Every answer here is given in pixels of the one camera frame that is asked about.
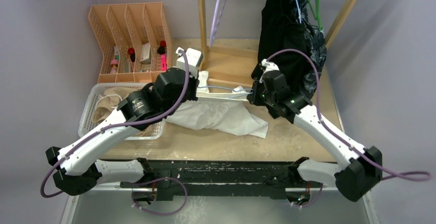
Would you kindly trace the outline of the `white plastic basket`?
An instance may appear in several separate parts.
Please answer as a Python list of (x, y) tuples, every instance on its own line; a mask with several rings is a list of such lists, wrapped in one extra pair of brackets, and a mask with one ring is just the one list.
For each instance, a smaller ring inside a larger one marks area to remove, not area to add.
[[(140, 90), (145, 83), (100, 83), (95, 85), (88, 95), (80, 120), (78, 134), (83, 137), (98, 124), (105, 120), (118, 106), (120, 101), (133, 91)], [(139, 132), (127, 141), (154, 140), (164, 133), (165, 121), (150, 125), (145, 131)]]

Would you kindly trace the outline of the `lilac hanger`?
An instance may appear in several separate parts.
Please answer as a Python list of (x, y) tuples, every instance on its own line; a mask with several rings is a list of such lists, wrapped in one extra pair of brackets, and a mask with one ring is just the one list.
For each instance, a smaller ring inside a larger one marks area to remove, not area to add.
[(221, 22), (221, 18), (223, 16), (225, 4), (227, 0), (216, 0), (215, 7), (212, 17), (211, 29), (210, 29), (210, 37), (209, 37), (209, 47), (212, 47), (215, 41), (215, 37)]

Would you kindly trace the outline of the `white shorts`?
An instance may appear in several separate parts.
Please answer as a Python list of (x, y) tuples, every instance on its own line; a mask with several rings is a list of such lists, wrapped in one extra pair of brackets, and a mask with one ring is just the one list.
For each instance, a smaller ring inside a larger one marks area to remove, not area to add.
[[(209, 86), (209, 73), (199, 73), (199, 87)], [(236, 136), (266, 138), (268, 122), (250, 113), (242, 100), (186, 101), (166, 121), (192, 130), (213, 129)]]

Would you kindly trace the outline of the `beige shorts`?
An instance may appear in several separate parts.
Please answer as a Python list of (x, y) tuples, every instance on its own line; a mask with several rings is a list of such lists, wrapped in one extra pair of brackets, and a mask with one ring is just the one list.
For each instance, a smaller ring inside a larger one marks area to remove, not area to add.
[(101, 123), (109, 114), (118, 107), (118, 104), (125, 99), (130, 93), (137, 89), (128, 87), (113, 87), (106, 89), (102, 95), (98, 96), (92, 122)]

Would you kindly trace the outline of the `peach plastic file organizer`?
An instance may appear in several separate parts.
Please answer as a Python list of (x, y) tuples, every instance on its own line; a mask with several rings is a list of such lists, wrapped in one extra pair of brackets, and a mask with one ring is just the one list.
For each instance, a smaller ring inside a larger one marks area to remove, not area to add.
[[(168, 69), (173, 65), (172, 37), (161, 2), (92, 5), (88, 20), (102, 52), (98, 83), (146, 83), (162, 73), (160, 55), (166, 54)], [(141, 46), (150, 43), (151, 63), (141, 64)], [(128, 49), (133, 47), (132, 63)], [(116, 74), (110, 61), (119, 55)]]

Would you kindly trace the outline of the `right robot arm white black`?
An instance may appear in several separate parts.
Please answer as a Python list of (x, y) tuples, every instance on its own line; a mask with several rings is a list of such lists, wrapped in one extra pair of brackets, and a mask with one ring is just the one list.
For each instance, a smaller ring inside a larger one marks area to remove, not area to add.
[(307, 181), (333, 185), (347, 200), (357, 202), (382, 179), (381, 151), (348, 137), (330, 124), (318, 108), (303, 94), (292, 92), (284, 74), (274, 63), (264, 62), (262, 74), (253, 82), (247, 99), (264, 106), (272, 118), (284, 118), (314, 138), (335, 159), (335, 163), (300, 158), (291, 165), (289, 181), (302, 186)]

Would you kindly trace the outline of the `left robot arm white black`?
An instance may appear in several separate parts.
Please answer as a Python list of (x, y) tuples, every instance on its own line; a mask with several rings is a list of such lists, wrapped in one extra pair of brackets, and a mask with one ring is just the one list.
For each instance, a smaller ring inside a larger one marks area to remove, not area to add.
[(103, 161), (100, 157), (112, 147), (152, 124), (175, 113), (185, 101), (196, 101), (198, 70), (172, 67), (160, 73), (155, 82), (131, 92), (110, 115), (73, 144), (50, 147), (46, 157), (60, 193), (83, 194), (93, 187), (112, 182), (129, 182), (142, 188), (153, 182), (145, 159)]

